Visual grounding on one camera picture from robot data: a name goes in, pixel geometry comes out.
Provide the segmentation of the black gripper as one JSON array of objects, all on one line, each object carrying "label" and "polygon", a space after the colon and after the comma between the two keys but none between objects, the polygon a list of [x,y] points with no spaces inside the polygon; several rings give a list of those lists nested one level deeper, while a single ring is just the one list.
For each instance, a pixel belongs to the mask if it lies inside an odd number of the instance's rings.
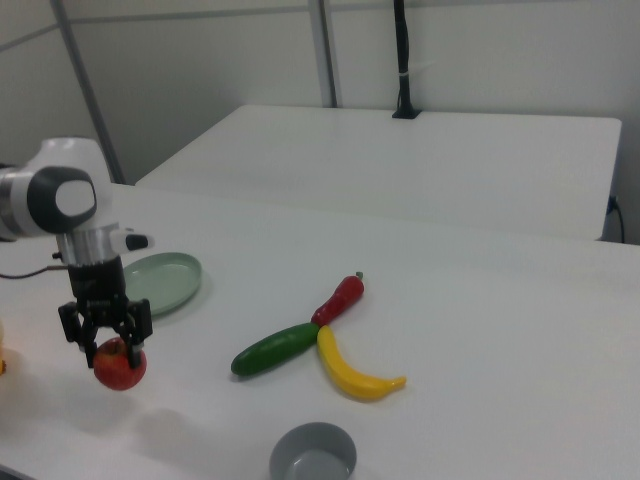
[{"label": "black gripper", "polygon": [[131,369],[142,365],[145,340],[152,335],[151,307],[147,299],[128,301],[122,260],[69,266],[68,275],[76,303],[58,308],[66,340],[84,353],[93,367],[96,328],[117,329],[124,341]]}]

